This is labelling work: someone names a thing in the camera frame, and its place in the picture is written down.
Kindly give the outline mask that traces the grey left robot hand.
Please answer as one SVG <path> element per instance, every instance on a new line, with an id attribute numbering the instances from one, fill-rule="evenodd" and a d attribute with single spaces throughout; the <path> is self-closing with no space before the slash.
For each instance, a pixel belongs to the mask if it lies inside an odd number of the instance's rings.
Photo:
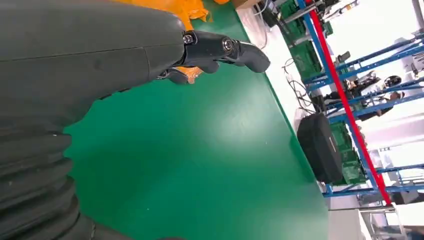
<path id="1" fill-rule="evenodd" d="M 114 0 L 0 3 L 0 128 L 60 129 L 91 104 L 156 79 L 184 83 L 177 67 L 269 66 L 255 45 L 186 30 L 174 14 Z"/>

